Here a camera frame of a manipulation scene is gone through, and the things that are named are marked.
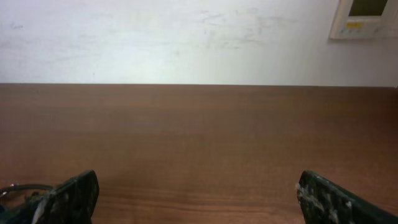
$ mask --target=wire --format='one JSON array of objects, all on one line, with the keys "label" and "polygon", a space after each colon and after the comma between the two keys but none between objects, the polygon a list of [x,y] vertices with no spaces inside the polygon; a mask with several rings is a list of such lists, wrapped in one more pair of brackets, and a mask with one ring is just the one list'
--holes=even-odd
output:
[{"label": "wire", "polygon": [[0,189],[0,195],[3,194],[4,192],[12,192],[12,191],[18,191],[18,190],[52,190],[53,187],[49,185],[44,185],[44,184],[22,184],[22,185],[14,185],[11,187],[5,187],[3,189]]}]

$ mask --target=brown table surface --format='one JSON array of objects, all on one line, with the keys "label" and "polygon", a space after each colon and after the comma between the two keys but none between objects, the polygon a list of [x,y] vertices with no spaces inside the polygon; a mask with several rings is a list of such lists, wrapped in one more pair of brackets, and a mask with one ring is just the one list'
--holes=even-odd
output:
[{"label": "brown table surface", "polygon": [[93,223],[304,223],[310,169],[398,215],[398,91],[0,85],[0,185],[99,180]]}]

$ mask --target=black metal part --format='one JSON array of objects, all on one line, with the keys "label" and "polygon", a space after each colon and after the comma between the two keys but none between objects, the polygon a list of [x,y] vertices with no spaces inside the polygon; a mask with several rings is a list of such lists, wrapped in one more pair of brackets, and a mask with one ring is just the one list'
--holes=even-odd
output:
[{"label": "black metal part", "polygon": [[297,185],[297,198],[306,224],[398,223],[398,217],[308,170]]},{"label": "black metal part", "polygon": [[73,177],[29,202],[0,213],[0,224],[88,224],[99,195],[98,180],[93,170]]}]

